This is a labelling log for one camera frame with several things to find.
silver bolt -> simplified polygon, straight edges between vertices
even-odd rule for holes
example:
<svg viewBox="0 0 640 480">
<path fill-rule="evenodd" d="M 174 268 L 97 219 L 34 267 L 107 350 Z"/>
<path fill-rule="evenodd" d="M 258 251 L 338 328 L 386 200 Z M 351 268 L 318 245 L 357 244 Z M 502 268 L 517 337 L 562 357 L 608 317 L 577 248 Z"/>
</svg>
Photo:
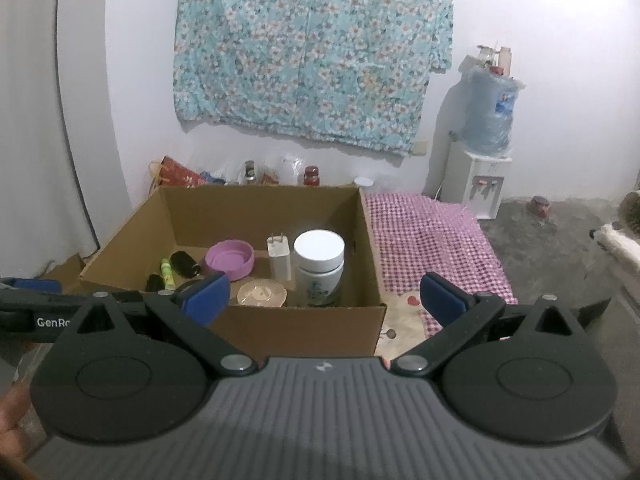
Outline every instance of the silver bolt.
<svg viewBox="0 0 640 480">
<path fill-rule="evenodd" d="M 250 357 L 240 354 L 225 355 L 220 359 L 220 364 L 223 368 L 233 372 L 242 372 L 243 370 L 247 370 L 247 368 L 250 368 L 253 363 L 254 362 L 251 361 Z"/>
<path fill-rule="evenodd" d="M 396 360 L 396 364 L 407 372 L 421 372 L 429 362 L 421 355 L 403 355 Z"/>
</svg>

electrical socket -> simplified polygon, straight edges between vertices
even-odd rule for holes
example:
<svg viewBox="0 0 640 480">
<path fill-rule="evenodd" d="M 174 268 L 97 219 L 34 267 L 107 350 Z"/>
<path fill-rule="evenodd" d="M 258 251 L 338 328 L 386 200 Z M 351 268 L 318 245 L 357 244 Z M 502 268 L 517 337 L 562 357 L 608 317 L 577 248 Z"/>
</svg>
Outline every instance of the electrical socket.
<svg viewBox="0 0 640 480">
<path fill-rule="evenodd" d="M 414 146 L 411 148 L 412 156 L 426 156 L 429 149 L 428 140 L 418 140 L 414 142 Z"/>
</svg>

floral curtain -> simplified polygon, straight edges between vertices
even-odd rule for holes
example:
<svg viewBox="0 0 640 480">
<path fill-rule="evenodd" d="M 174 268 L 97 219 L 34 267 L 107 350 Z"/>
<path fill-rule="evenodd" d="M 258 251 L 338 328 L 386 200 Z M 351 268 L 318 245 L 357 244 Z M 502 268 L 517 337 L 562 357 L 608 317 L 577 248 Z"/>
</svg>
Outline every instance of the floral curtain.
<svg viewBox="0 0 640 480">
<path fill-rule="evenodd" d="M 180 0 L 178 118 L 404 155 L 452 0 Z"/>
</svg>

gingham mat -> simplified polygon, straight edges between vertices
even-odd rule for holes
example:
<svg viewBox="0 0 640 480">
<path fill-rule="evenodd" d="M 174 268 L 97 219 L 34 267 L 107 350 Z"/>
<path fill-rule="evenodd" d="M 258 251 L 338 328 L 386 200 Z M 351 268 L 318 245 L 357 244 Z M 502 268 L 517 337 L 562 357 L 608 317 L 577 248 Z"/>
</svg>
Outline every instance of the gingham mat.
<svg viewBox="0 0 640 480">
<path fill-rule="evenodd" d="M 433 271 L 471 294 L 490 290 L 518 303 L 478 221 L 464 206 L 408 193 L 369 195 L 367 205 L 386 290 L 418 290 L 424 273 Z M 425 336 L 441 329 L 430 314 L 422 316 Z"/>
</svg>

purple bowl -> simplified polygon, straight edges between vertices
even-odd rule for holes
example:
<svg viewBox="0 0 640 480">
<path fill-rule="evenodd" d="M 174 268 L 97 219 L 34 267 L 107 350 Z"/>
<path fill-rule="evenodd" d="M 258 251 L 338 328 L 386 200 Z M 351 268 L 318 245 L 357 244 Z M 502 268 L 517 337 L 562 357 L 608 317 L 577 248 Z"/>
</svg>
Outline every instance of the purple bowl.
<svg viewBox="0 0 640 480">
<path fill-rule="evenodd" d="M 224 272 L 232 282 L 248 276 L 254 268 L 255 251 L 242 240 L 224 240 L 207 251 L 204 263 L 210 271 Z"/>
</svg>

